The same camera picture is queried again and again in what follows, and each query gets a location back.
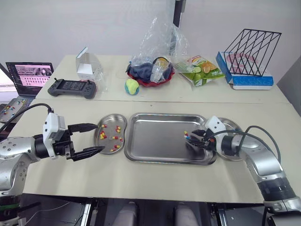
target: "clear plastic bag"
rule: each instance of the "clear plastic bag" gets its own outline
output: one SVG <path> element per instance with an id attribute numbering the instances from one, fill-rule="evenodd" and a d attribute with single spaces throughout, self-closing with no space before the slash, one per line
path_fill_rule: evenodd
<path id="1" fill-rule="evenodd" d="M 97 91 L 107 91 L 107 80 L 103 73 L 103 68 L 96 55 L 87 53 L 85 47 L 76 57 L 76 69 L 81 80 L 95 82 Z"/>
<path id="2" fill-rule="evenodd" d="M 160 83 L 166 80 L 163 72 L 167 66 L 163 61 L 156 59 L 165 58 L 170 63 L 178 62 L 187 55 L 188 42 L 172 21 L 165 14 L 155 17 L 151 23 L 150 29 L 140 45 L 138 54 L 132 56 L 130 61 L 131 67 L 141 66 L 145 63 L 152 64 L 153 70 L 151 75 L 140 76 L 150 78 L 150 82 Z"/>

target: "laptop screen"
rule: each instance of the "laptop screen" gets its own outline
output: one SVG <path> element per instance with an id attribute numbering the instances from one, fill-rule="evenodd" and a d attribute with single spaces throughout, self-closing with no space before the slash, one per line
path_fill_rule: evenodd
<path id="1" fill-rule="evenodd" d="M 6 62 L 20 96 L 36 96 L 53 73 L 51 63 Z"/>

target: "laptop keyboard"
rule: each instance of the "laptop keyboard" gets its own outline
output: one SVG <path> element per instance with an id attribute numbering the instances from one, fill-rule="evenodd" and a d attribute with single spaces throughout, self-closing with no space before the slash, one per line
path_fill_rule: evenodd
<path id="1" fill-rule="evenodd" d="M 32 103 L 33 100 L 34 100 L 33 98 L 27 98 L 25 107 L 29 107 L 29 105 Z"/>

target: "black wire rack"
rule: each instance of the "black wire rack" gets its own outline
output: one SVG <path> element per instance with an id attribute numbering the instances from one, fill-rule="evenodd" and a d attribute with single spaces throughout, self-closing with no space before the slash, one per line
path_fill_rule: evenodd
<path id="1" fill-rule="evenodd" d="M 280 36 L 279 32 L 243 29 L 224 51 L 230 73 L 263 76 Z"/>

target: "red bowl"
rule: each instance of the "red bowl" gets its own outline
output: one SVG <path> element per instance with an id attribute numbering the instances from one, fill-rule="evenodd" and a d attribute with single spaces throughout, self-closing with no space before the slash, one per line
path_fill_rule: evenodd
<path id="1" fill-rule="evenodd" d="M 166 80 L 163 81 L 163 82 L 160 82 L 160 83 L 155 83 L 155 82 L 153 82 L 153 81 L 151 81 L 151 82 L 144 82 L 144 81 L 142 81 L 141 79 L 136 79 L 136 78 L 133 77 L 129 72 L 127 72 L 127 75 L 130 76 L 132 79 L 136 80 L 140 85 L 143 85 L 143 86 L 145 86 L 145 87 L 156 87 L 156 86 L 159 86 L 159 85 L 164 84 L 164 83 L 168 82 L 169 80 L 171 80 L 171 78 L 172 78 L 173 75 L 174 75 L 174 68 L 172 69 L 172 71 L 171 71 L 171 73 L 170 73 L 170 75 L 169 75 L 169 78 L 166 79 Z"/>

